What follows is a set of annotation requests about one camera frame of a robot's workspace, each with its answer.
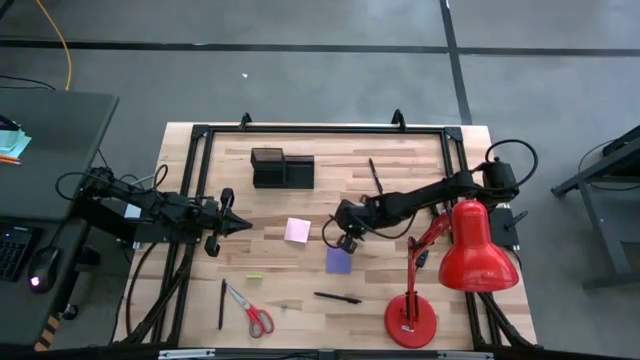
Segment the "slim black pen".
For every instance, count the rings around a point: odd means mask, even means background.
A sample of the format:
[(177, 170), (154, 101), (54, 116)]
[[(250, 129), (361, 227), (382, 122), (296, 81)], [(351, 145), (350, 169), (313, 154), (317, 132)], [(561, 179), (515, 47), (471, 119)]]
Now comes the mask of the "slim black pen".
[(225, 309), (226, 292), (227, 292), (227, 282), (226, 282), (226, 279), (223, 278), (221, 281), (220, 296), (219, 296), (218, 330), (222, 330), (224, 325), (224, 309)]
[(369, 163), (369, 167), (370, 167), (370, 170), (371, 170), (371, 173), (372, 173), (372, 176), (373, 176), (373, 180), (374, 180), (377, 192), (378, 192), (378, 194), (381, 195), (384, 192), (384, 190), (383, 190), (383, 186), (382, 186), (382, 184), (380, 182), (380, 179), (379, 179), (379, 176), (378, 176), (374, 161), (371, 158), (369, 158), (368, 159), (368, 163)]

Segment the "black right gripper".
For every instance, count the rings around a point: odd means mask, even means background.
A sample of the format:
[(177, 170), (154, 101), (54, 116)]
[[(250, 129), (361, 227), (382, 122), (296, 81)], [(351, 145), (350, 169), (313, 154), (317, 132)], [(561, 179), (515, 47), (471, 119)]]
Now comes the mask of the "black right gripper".
[(348, 254), (353, 254), (358, 246), (356, 240), (362, 240), (371, 225), (371, 213), (365, 205), (356, 205), (348, 199), (342, 199), (334, 213), (335, 221), (343, 234), (337, 246)]

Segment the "pale teal paper stack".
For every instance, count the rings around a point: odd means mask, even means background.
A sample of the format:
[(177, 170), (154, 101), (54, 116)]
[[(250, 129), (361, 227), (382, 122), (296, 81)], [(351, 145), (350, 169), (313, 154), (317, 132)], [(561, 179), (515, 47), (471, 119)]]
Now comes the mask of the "pale teal paper stack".
[(0, 130), (0, 156), (19, 158), (31, 140), (23, 130)]

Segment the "black computer mouse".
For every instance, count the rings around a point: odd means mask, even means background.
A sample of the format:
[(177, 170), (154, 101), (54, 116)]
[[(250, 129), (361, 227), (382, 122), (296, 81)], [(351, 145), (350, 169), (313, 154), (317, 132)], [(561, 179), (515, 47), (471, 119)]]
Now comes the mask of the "black computer mouse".
[(46, 293), (56, 282), (61, 251), (47, 246), (36, 251), (28, 268), (29, 288), (33, 293)]

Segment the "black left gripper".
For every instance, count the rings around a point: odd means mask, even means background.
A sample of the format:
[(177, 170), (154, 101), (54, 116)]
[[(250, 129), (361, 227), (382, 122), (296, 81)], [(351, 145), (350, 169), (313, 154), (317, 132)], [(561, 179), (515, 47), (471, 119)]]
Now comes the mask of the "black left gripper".
[(204, 197), (203, 201), (203, 210), (200, 213), (201, 224), (206, 230), (212, 231), (212, 234), (206, 238), (204, 250), (209, 257), (217, 257), (220, 252), (221, 237), (250, 230), (252, 223), (232, 211), (234, 192), (231, 188), (224, 188), (218, 200), (208, 196)]

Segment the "purple sticky note pad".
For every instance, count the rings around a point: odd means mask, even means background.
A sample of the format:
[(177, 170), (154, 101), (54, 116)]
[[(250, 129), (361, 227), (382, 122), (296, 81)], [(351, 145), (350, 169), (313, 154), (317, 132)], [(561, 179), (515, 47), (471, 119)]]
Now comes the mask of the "purple sticky note pad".
[(350, 274), (352, 270), (352, 258), (341, 249), (328, 248), (325, 270), (329, 274)]

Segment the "pink sticky note pad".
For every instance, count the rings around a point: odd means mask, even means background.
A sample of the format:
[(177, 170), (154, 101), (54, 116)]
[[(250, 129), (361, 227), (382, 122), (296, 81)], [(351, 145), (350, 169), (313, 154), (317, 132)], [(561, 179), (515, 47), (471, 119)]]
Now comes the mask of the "pink sticky note pad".
[(296, 243), (306, 243), (311, 230), (311, 222), (308, 220), (288, 218), (285, 228), (284, 240)]

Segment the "red desk lamp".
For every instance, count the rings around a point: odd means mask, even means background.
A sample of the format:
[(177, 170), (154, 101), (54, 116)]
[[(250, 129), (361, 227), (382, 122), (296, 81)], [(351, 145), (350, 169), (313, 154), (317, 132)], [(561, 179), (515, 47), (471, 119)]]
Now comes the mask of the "red desk lamp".
[(490, 293), (518, 284), (519, 274), (507, 255), (491, 239), (487, 208), (475, 200), (456, 204), (432, 220), (423, 235), (407, 241), (407, 290), (393, 298), (384, 313), (387, 334), (398, 345), (418, 349), (428, 345), (437, 330), (436, 313), (416, 289), (419, 258), (437, 238), (449, 232), (453, 245), (442, 258), (438, 281), (463, 292)]

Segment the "black mesh desk organizer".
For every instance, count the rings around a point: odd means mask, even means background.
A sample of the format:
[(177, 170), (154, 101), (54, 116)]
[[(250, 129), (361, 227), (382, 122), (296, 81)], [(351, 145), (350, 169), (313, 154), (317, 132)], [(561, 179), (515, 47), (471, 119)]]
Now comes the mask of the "black mesh desk organizer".
[(313, 155), (286, 155), (281, 148), (252, 148), (253, 186), (256, 189), (313, 189)]

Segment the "dark metal table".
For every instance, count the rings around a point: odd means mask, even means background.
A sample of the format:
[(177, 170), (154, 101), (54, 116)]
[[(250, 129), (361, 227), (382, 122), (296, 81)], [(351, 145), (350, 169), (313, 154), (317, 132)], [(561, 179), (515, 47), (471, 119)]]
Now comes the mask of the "dark metal table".
[(634, 268), (625, 252), (627, 246), (640, 246), (640, 125), (597, 148), (601, 155), (596, 162), (580, 166), (551, 193), (557, 198), (574, 190), (580, 193), (612, 265), (610, 275), (587, 280), (583, 287), (640, 284), (640, 266)]

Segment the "black keyboard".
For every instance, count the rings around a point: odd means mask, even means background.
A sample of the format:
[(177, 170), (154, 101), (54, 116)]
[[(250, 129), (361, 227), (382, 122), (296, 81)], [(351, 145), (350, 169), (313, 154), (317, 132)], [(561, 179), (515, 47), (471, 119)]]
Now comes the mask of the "black keyboard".
[(16, 282), (40, 230), (0, 223), (0, 281)]

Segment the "red-handled scissors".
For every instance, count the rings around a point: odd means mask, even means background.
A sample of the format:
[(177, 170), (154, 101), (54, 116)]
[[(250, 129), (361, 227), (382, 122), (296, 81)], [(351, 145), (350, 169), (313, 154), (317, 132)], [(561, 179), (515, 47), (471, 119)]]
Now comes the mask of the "red-handled scissors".
[(274, 321), (266, 310), (256, 308), (230, 285), (227, 286), (227, 291), (240, 307), (245, 310), (249, 321), (249, 334), (252, 338), (260, 338), (265, 334), (271, 334), (275, 330)]

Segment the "dark side desk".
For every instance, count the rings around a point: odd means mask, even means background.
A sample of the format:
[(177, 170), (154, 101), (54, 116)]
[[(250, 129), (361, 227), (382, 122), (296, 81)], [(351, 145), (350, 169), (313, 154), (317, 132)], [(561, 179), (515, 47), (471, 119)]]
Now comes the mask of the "dark side desk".
[(0, 223), (40, 229), (38, 248), (61, 251), (57, 279), (33, 293), (28, 272), (0, 281), (0, 352), (33, 350), (50, 316), (66, 304), (74, 257), (88, 225), (70, 216), (70, 197), (91, 166), (118, 99), (110, 94), (0, 89), (0, 115), (32, 138), (20, 165), (0, 164)]

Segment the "black aluminium table frame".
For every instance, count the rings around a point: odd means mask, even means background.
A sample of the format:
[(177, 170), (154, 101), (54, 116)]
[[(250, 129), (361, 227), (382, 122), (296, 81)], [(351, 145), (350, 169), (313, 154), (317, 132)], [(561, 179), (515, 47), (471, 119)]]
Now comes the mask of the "black aluminium table frame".
[[(194, 252), (178, 343), (182, 347), (366, 349), (394, 347), (383, 316), (388, 303), (405, 293), (407, 240), (429, 227), (421, 211), (412, 225), (370, 234), (352, 259), (350, 274), (325, 270), (328, 242), (340, 234), (329, 216), (342, 199), (357, 201), (376, 191), (368, 159), (388, 191), (409, 192), (441, 180), (463, 165), (476, 166), (490, 145), (484, 126), (257, 124), (244, 131), (231, 123), (170, 123), (157, 161), (167, 165), (168, 191), (216, 196), (234, 190), (234, 211), (250, 230), (226, 237), (217, 257)], [(281, 148), (313, 155), (310, 190), (256, 189), (252, 148)], [(284, 240), (288, 218), (311, 222), (306, 243)], [(263, 274), (249, 280), (249, 273)], [(243, 308), (227, 291), (224, 325), (218, 330), (222, 279), (272, 317), (275, 330), (249, 334)], [(360, 304), (315, 296), (325, 292)]]

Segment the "black click pen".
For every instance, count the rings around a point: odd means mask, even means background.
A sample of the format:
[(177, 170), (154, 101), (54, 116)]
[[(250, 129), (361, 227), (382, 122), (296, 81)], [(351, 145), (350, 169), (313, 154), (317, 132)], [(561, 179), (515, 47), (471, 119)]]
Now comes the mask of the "black click pen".
[(360, 303), (362, 303), (362, 300), (357, 299), (357, 298), (353, 298), (353, 297), (348, 297), (348, 296), (342, 296), (342, 295), (325, 293), (325, 292), (314, 292), (313, 294), (315, 296), (318, 296), (318, 297), (327, 298), (327, 299), (333, 299), (333, 300), (338, 300), (338, 301), (344, 301), (344, 302), (347, 302), (347, 303), (350, 303), (350, 304), (360, 304)]

